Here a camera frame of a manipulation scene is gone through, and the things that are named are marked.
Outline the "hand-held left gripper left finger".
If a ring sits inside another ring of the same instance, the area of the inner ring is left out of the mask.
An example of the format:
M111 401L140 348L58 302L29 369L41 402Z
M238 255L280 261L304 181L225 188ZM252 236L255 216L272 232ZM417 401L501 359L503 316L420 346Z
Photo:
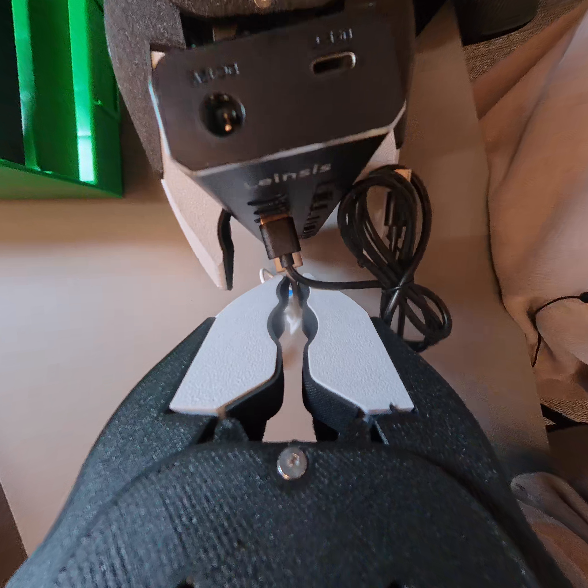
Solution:
M247 291L213 319L169 408L180 414L236 419L262 441L283 404L284 277Z

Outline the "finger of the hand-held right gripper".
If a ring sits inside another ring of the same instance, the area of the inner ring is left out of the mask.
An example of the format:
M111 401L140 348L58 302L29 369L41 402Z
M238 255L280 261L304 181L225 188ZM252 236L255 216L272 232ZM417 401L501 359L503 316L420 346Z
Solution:
M219 289L232 290L235 250L231 214L178 165L164 165L161 184L202 268Z
M382 166L393 165L399 162L401 147L405 141L406 134L406 111L402 110L401 114L394 121L395 126L390 131L378 149L374 152L369 162L363 169L363 178L369 173Z

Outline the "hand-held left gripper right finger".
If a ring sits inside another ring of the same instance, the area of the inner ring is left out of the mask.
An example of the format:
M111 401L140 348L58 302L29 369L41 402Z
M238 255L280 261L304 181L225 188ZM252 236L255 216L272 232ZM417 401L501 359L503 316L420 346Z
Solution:
M339 291L301 287L302 398L319 442L344 435L356 422L373 436L381 418L415 410L369 314Z

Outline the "green plastic bin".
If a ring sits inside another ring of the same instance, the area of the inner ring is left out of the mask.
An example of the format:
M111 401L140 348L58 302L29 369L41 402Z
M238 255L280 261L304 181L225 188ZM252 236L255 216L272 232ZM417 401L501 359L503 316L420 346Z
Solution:
M1 199L123 195L104 1L1 1Z

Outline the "black usb hub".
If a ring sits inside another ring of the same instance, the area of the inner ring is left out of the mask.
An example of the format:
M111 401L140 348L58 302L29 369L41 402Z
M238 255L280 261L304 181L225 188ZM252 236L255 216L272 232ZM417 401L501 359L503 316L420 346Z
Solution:
M314 236L406 108L393 22L375 2L167 53L151 95L165 153L261 240Z

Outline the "black pouch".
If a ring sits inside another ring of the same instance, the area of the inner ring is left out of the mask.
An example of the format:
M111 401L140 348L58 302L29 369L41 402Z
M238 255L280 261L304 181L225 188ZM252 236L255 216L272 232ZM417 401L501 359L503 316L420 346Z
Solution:
M464 46L515 32L534 19L539 1L453 1Z

